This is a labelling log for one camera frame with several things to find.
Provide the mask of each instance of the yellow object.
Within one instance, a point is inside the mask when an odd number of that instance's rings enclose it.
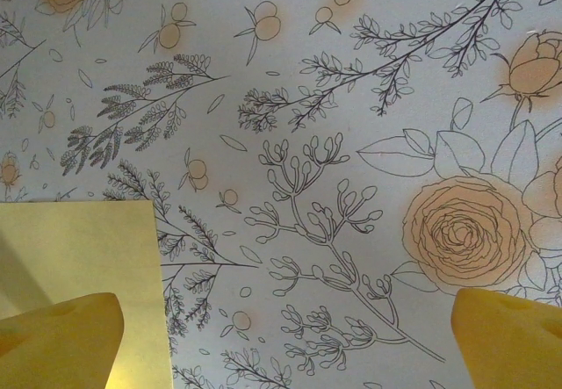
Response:
[[[562,308],[462,289],[451,325],[476,389],[562,387]]]
[[[113,292],[126,325],[107,389],[172,388],[152,202],[3,203],[0,218],[0,319]]]
[[[123,335],[115,294],[92,294],[0,321],[0,387],[104,389]]]

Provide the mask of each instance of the floral wallpaper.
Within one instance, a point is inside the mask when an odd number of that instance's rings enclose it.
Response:
[[[562,306],[560,8],[0,0],[0,198],[154,201],[177,388],[470,388],[459,288]]]

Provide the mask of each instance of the branch drawing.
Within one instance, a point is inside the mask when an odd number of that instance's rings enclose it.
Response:
[[[443,67],[453,77],[462,76],[478,58],[486,60],[490,51],[500,48],[497,40],[487,37],[490,20],[497,18],[503,27],[510,29],[513,24],[510,13],[520,10],[522,6],[512,0],[475,0],[473,5],[458,4],[442,16],[431,12],[429,19],[401,24],[395,32],[381,30],[374,18],[364,15],[354,26],[356,32],[351,37],[357,39],[355,49],[374,45],[385,59],[380,65],[367,69],[359,59],[346,63],[325,52],[306,58],[303,62],[307,67],[300,73],[316,74],[315,88],[299,86],[300,97],[294,98],[284,88],[272,93],[250,90],[238,109],[240,127],[256,133],[270,131],[276,127],[277,112],[291,107],[293,118],[288,124],[293,131],[305,128],[308,120],[326,118],[327,111],[337,107],[337,91],[351,92],[358,82],[373,77],[379,81],[378,87],[372,89],[378,102],[371,110],[382,116],[398,99],[414,93],[408,85],[411,68],[413,63],[423,61],[422,55],[444,60]],[[455,31],[455,43],[446,44]]]
[[[183,69],[178,71],[174,62]],[[187,119],[186,110],[180,106],[185,95],[199,86],[224,78],[207,73],[211,58],[204,55],[178,54],[174,56],[174,62],[159,61],[148,66],[147,72],[151,76],[142,86],[113,84],[104,89],[116,94],[102,99],[105,107],[97,116],[106,116],[112,123],[99,133],[94,133],[91,126],[80,126],[70,132],[70,150],[61,158],[64,176],[73,169],[78,174],[87,161],[92,167],[99,164],[105,168],[117,158],[123,137],[125,144],[137,145],[137,152],[148,148],[160,136],[170,139]],[[166,91],[151,97],[149,86],[158,84],[165,84]],[[121,95],[128,96],[127,100],[121,100]],[[136,126],[125,129],[123,123],[133,117],[137,118]]]
[[[6,70],[0,73],[0,79],[6,76],[13,70],[11,80],[7,88],[2,90],[0,87],[0,119],[7,115],[8,118],[13,119],[18,115],[18,112],[24,107],[23,101],[25,100],[25,86],[18,80],[18,70],[22,61],[29,56],[33,51],[40,47],[45,41],[43,40],[37,46],[32,46],[27,43],[23,35],[25,18],[16,26],[16,13],[10,17],[6,11],[0,13],[0,49],[7,50],[8,47],[14,45],[23,46],[26,48],[25,54],[19,57],[12,63]]]
[[[104,191],[105,200],[152,200],[155,207],[157,221],[158,245],[162,256],[167,256],[170,263],[164,263],[164,268],[174,268],[170,277],[163,279],[165,285],[163,295],[165,313],[168,320],[170,351],[176,353],[174,336],[185,337],[190,321],[196,323],[197,329],[203,330],[211,319],[212,305],[209,301],[219,272],[222,268],[239,267],[255,268],[254,265],[237,263],[223,256],[218,249],[218,235],[197,217],[191,210],[183,206],[178,207],[188,227],[177,225],[170,219],[171,204],[169,191],[164,190],[164,183],[158,181],[160,173],[147,170],[143,176],[130,162],[121,161],[118,166],[121,175],[110,173],[108,184],[112,187]],[[190,262],[175,262],[187,251],[195,257]],[[175,286],[186,271],[191,270],[191,276],[184,278],[184,288],[196,296],[192,307],[185,306],[184,295]]]
[[[247,217],[246,223],[252,227],[266,227],[270,230],[268,233],[258,236],[256,241],[265,244],[277,238],[281,233],[294,233],[301,236],[303,240],[325,249],[331,254],[333,261],[328,269],[314,264],[307,272],[289,256],[272,258],[271,263],[278,271],[271,271],[270,275],[288,285],[275,290],[273,293],[278,297],[284,297],[303,280],[318,281],[332,290],[348,292],[397,336],[395,339],[381,339],[375,336],[376,333],[373,331],[368,342],[365,340],[364,343],[359,343],[354,349],[359,349],[359,347],[366,349],[374,342],[409,343],[437,361],[444,362],[444,358],[418,342],[401,328],[397,308],[392,299],[393,286],[390,276],[385,275],[383,279],[376,279],[373,282],[368,275],[359,271],[350,251],[342,250],[339,247],[342,242],[338,241],[337,237],[344,227],[351,227],[354,231],[362,234],[369,234],[374,230],[372,222],[382,216],[382,211],[374,210],[365,214],[360,213],[360,210],[375,196],[377,188],[369,186],[358,194],[356,191],[349,189],[349,180],[343,179],[337,185],[337,207],[335,210],[316,201],[312,203],[312,211],[304,213],[302,210],[299,197],[314,185],[325,169],[349,160],[347,155],[340,155],[342,139],[343,137],[339,133],[335,138],[327,138],[321,145],[318,137],[314,136],[310,144],[303,147],[302,152],[305,160],[296,155],[289,157],[287,140],[273,148],[268,141],[263,144],[264,153],[259,156],[259,160],[262,165],[270,167],[267,177],[275,189],[272,193],[273,199],[278,203],[287,202],[290,204],[292,217],[288,219],[288,222],[285,222],[281,219],[276,207],[269,202],[266,202],[263,208],[252,206],[250,211],[253,216]],[[321,314],[313,313],[313,317],[320,318],[321,316],[324,317],[323,320],[326,320],[327,311],[321,310]],[[300,326],[299,330],[293,329],[293,331],[289,330],[288,332],[301,334],[300,331],[306,327],[304,322],[299,319],[302,316],[299,316],[290,307],[287,307],[284,317],[293,321],[293,323],[299,323]],[[307,326],[310,328],[310,326],[316,325],[309,323]],[[336,367],[345,367],[344,352],[349,346],[332,339],[330,339],[330,343],[333,344],[332,347],[337,352],[334,352],[335,358],[333,358],[333,361],[323,364],[327,367],[334,364],[337,364]],[[303,363],[300,365],[301,370],[307,370],[309,374],[313,373],[312,357],[314,356],[310,347],[309,350],[292,345],[286,346],[286,348],[290,357],[303,357]]]
[[[225,385],[213,385],[201,373],[200,366],[185,369],[174,365],[172,367],[174,378],[180,378],[186,389],[214,389],[215,387],[224,389],[236,385],[239,381],[255,382],[261,388],[291,389],[291,366],[282,367],[275,357],[270,358],[271,368],[274,372],[268,374],[268,371],[263,367],[260,353],[255,348],[250,349],[250,351],[244,349],[242,352],[226,350],[220,355],[223,357],[225,369],[232,372]]]

